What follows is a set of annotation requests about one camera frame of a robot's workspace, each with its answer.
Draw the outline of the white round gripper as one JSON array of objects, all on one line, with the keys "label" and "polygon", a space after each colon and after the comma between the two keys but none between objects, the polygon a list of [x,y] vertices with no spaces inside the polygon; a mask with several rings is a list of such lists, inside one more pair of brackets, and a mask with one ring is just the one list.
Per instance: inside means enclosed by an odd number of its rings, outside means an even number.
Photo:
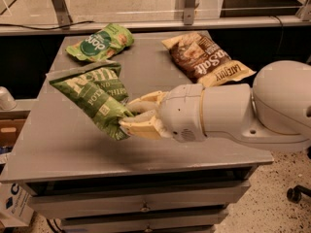
[{"label": "white round gripper", "polygon": [[155,91],[126,104],[133,117],[120,120],[131,136],[150,140],[173,137],[176,141],[201,142],[205,134],[201,123],[201,84],[183,84],[168,93]]}]

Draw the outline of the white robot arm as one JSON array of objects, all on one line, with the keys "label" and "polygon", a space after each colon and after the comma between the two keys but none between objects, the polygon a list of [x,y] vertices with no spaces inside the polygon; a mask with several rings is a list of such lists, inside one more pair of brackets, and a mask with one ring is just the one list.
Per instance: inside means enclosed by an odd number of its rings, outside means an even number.
[{"label": "white robot arm", "polygon": [[134,117],[120,120],[129,135],[201,142],[226,138],[262,150],[311,147],[311,66],[272,62],[246,83],[205,87],[182,84],[126,105]]}]

